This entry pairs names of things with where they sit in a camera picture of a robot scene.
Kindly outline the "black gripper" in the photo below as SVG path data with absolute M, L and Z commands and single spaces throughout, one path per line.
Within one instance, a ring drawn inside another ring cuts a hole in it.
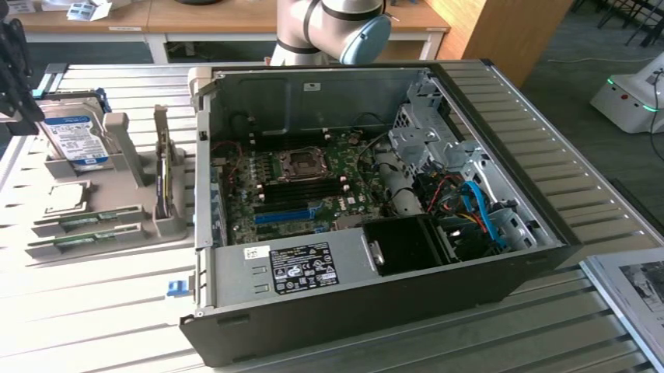
M 38 135 L 45 113 L 35 101 L 26 32 L 19 19 L 2 21 L 2 122 L 15 136 Z

